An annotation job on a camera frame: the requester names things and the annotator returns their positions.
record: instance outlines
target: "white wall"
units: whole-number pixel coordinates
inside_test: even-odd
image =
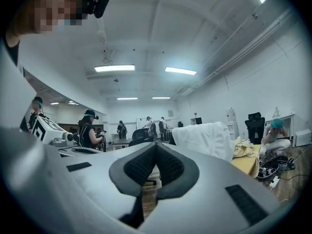
[[[173,110],[174,116],[168,117],[168,110]],[[108,123],[110,133],[116,133],[119,121],[122,120],[128,130],[128,138],[136,130],[136,119],[141,118],[146,122],[146,117],[151,117],[156,123],[158,136],[160,137],[158,122],[164,117],[171,127],[177,127],[178,114],[174,102],[168,101],[116,101],[108,103]]]
[[[225,110],[234,108],[241,135],[248,137],[244,123],[248,114],[260,112],[272,117],[296,112],[295,130],[312,129],[311,46],[297,22],[284,26],[235,66],[221,73],[187,97],[178,110],[184,125],[202,117],[203,123],[227,122]]]
[[[87,80],[79,60],[62,49],[57,36],[26,36],[20,43],[19,58],[24,68],[47,86],[81,105],[107,113],[105,98]]]
[[[51,105],[43,104],[42,108],[43,108],[44,115],[46,115],[50,120],[57,123],[57,114],[58,114],[59,107],[57,105],[51,106]],[[29,109],[25,115],[27,122],[29,121],[30,115],[33,112],[34,112],[34,110],[32,108],[32,105],[30,105]]]
[[[61,124],[78,124],[83,118],[83,114],[88,108],[74,105],[59,105],[57,111],[57,123]],[[98,119],[93,121],[94,125],[103,125],[103,114],[96,111]]]

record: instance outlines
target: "wooden floor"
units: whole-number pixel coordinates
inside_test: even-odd
[[[309,175],[312,168],[312,145],[303,147],[290,147],[285,152],[288,157],[294,158],[295,170],[286,171],[281,174],[282,178],[289,179],[298,174]],[[159,170],[157,166],[154,167],[149,179],[157,181],[157,185],[144,185],[143,192],[143,213],[144,218],[147,218],[156,206],[156,191],[161,187],[159,180]],[[271,190],[271,193],[277,197],[281,204],[285,204],[290,199],[297,197],[303,189],[305,183],[308,181],[306,176],[297,176],[291,180],[282,180],[278,182],[277,186]],[[262,182],[263,186],[270,190],[269,181]]]

